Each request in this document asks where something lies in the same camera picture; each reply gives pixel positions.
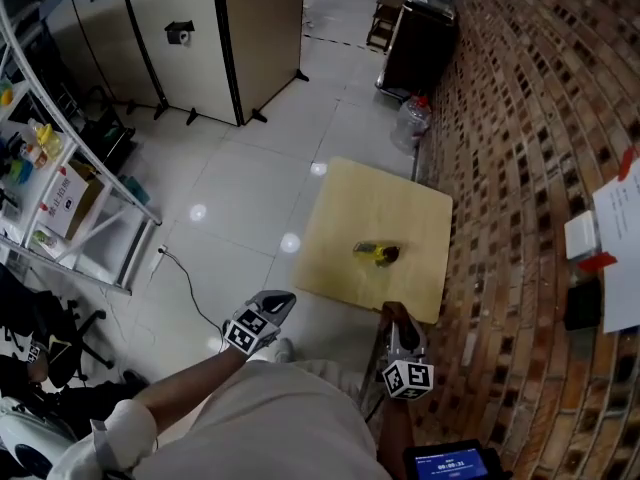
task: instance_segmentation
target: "wooden table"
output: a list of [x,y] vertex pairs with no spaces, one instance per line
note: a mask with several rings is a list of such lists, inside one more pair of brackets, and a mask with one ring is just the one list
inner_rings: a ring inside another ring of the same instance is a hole
[[[438,320],[449,256],[450,196],[334,158],[307,224],[296,287],[369,309],[404,303],[416,320]],[[359,241],[400,242],[387,268],[353,256]]]

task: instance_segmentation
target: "shoe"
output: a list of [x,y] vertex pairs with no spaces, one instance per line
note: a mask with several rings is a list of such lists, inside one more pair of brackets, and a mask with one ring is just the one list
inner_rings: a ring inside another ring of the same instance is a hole
[[281,338],[276,345],[275,362],[276,363],[292,363],[295,361],[295,349],[289,338]]
[[135,385],[141,389],[144,389],[149,385],[149,381],[147,379],[133,370],[125,370],[122,372],[122,380],[124,380],[125,384]]

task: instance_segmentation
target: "yellow bottle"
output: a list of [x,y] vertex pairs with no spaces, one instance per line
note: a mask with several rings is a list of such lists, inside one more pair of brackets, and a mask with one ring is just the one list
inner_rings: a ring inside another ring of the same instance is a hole
[[358,242],[353,255],[365,261],[373,261],[379,267],[388,267],[400,256],[400,244],[389,241]]
[[62,151],[62,141],[50,124],[41,125],[35,119],[29,119],[29,126],[36,134],[38,144],[50,159],[56,159]]

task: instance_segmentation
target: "forearm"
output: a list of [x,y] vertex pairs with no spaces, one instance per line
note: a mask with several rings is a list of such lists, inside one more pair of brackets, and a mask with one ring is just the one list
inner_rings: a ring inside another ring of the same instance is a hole
[[234,347],[147,387],[134,400],[151,412],[158,434],[184,418],[247,361]]
[[413,430],[407,402],[393,398],[386,400],[382,418],[378,461],[394,478],[406,480],[402,455],[407,448],[413,447]]

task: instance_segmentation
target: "rolled sleeve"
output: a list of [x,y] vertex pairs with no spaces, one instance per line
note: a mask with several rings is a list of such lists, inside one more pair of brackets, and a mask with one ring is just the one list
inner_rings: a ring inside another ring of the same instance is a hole
[[[153,416],[135,400],[119,402],[105,420],[103,428],[98,431],[94,426],[92,434],[71,446],[47,478],[100,480],[104,469],[128,471],[151,453],[157,437]],[[105,457],[110,457],[112,460],[108,462],[115,464],[105,464]]]

